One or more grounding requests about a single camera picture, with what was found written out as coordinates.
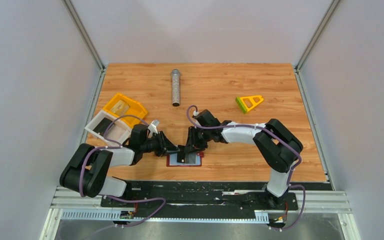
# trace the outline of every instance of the wooden table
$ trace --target wooden table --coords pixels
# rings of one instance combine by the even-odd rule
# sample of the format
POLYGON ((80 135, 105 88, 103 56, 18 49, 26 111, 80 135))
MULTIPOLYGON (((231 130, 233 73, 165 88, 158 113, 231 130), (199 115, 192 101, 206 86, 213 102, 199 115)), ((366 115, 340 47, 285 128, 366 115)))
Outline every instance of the wooden table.
MULTIPOLYGON (((191 126, 186 109, 197 105, 219 119, 265 123, 279 119, 304 145, 303 162, 293 181, 325 181, 293 67, 290 64, 110 64, 95 114, 116 94, 136 100, 148 110, 145 120, 158 119, 158 129, 174 144, 184 145, 191 126), (171 76, 181 72, 179 107, 172 106, 171 76), (264 102, 243 114, 236 97, 262 95, 264 102)), ((87 143, 105 146, 89 135, 87 143)), ((119 166, 108 175, 125 180, 268 181, 270 168, 257 147, 242 143, 209 142, 200 167, 166 167, 165 157, 146 153, 135 166, 119 166)))

